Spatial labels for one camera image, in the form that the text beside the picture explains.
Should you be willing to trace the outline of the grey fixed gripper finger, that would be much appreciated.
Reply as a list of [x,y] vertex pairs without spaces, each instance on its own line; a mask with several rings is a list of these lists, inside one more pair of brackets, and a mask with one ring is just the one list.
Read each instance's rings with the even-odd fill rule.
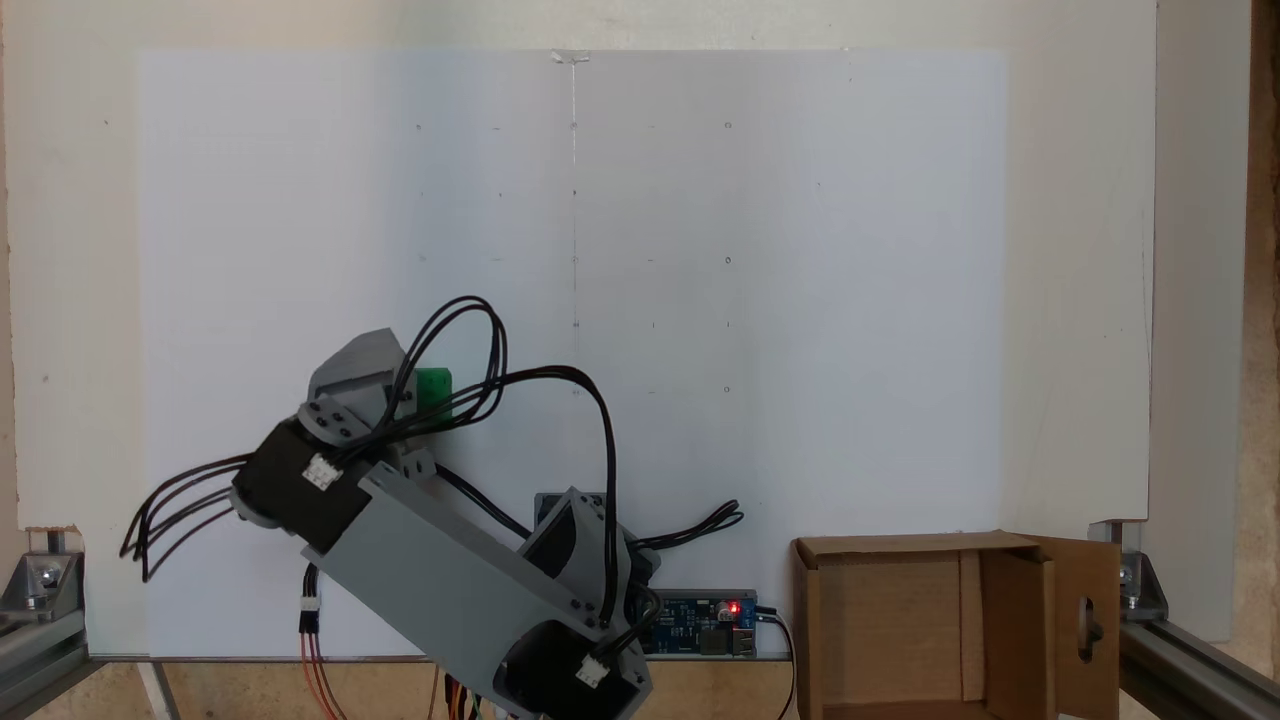
[[435,456],[426,443],[393,443],[385,451],[385,461],[416,483],[436,475]]

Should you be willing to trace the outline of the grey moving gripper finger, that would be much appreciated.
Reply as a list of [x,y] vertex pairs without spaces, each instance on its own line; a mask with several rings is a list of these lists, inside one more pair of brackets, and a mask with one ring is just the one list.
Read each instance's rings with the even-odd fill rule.
[[333,354],[311,375],[308,400],[333,397],[367,427],[375,427],[394,398],[404,350],[389,328],[362,333]]

